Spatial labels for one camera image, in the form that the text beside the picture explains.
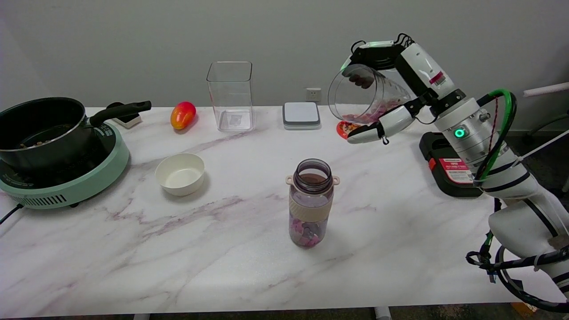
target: beige silicone sleeve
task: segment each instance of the beige silicone sleeve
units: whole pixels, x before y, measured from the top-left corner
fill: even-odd
[[[287,177],[286,179],[287,184],[294,185],[292,182],[292,177]],[[340,184],[340,179],[338,177],[334,177],[334,185]],[[288,193],[288,208],[290,210],[290,214],[303,221],[303,222],[319,222],[326,218],[330,214],[330,209],[332,208],[332,201],[334,199],[334,194],[330,197],[330,200],[327,204],[318,207],[318,208],[308,208],[305,206],[301,206],[292,198],[290,192]]]

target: floor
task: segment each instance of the floor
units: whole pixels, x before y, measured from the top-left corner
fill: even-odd
[[[525,154],[545,143],[550,138],[535,137],[531,145],[525,145],[521,137],[506,139],[517,154]],[[524,160],[524,164],[546,188],[560,189],[569,176],[569,136],[544,148]],[[562,198],[563,205],[569,210],[569,196]],[[488,303],[479,305],[442,305],[391,307],[393,320],[494,320],[522,318],[508,303]],[[86,317],[52,317],[46,320],[131,320],[132,315],[102,315]],[[529,319],[561,320],[563,314],[548,313],[538,310]],[[154,314],[150,320],[374,320],[372,308],[264,311],[236,313],[183,313]]]

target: white marble countertop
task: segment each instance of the white marble countertop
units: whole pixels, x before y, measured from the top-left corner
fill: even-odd
[[[170,111],[121,127],[131,163],[107,190],[76,208],[19,210],[0,226],[0,317],[516,300],[464,259],[483,242],[493,203],[437,188],[418,147],[433,127],[349,145],[326,107],[316,131],[286,131],[279,107],[256,107],[249,133],[219,132],[211,108],[199,108],[179,134]],[[184,151],[202,157],[207,177],[177,198],[154,169]],[[341,178],[327,235],[308,250],[289,239],[285,184],[306,158]],[[0,212],[14,206],[0,193]],[[562,301],[544,273],[513,275]]]

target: transparent container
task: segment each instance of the transparent container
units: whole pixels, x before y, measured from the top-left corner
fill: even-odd
[[[312,248],[326,234],[332,208],[334,186],[340,183],[322,160],[302,161],[294,175],[286,178],[288,196],[288,233],[296,245]]]
[[[363,64],[340,71],[328,89],[332,114],[357,124],[376,122],[387,111],[411,100],[408,91]]]
[[[252,63],[246,61],[218,61],[209,66],[209,97],[219,131],[243,132],[255,128],[252,69]]]

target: electrical outlet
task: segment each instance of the electrical outlet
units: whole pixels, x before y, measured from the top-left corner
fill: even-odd
[[[306,101],[320,102],[322,98],[322,89],[306,88]]]

